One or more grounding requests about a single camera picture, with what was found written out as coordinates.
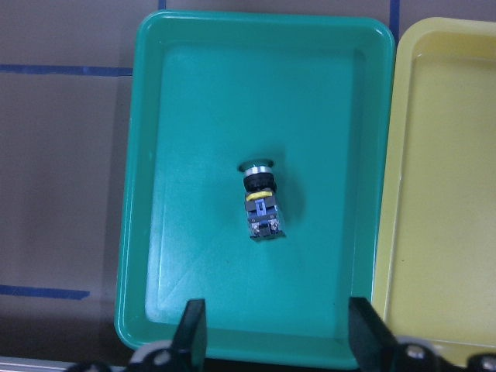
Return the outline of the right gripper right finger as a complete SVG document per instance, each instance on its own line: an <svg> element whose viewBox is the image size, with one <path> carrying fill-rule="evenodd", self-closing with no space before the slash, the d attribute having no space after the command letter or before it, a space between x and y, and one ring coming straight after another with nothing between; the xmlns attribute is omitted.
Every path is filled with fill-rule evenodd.
<svg viewBox="0 0 496 372"><path fill-rule="evenodd" d="M350 349L361 371L390 371L398 341L367 298L348 303Z"/></svg>

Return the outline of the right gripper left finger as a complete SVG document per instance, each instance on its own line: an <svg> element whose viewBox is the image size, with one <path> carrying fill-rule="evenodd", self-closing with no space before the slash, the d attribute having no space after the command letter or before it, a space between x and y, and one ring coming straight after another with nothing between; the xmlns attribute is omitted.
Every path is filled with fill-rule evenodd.
<svg viewBox="0 0 496 372"><path fill-rule="evenodd" d="M188 300L171 344L184 371L203 371L207 350L205 299Z"/></svg>

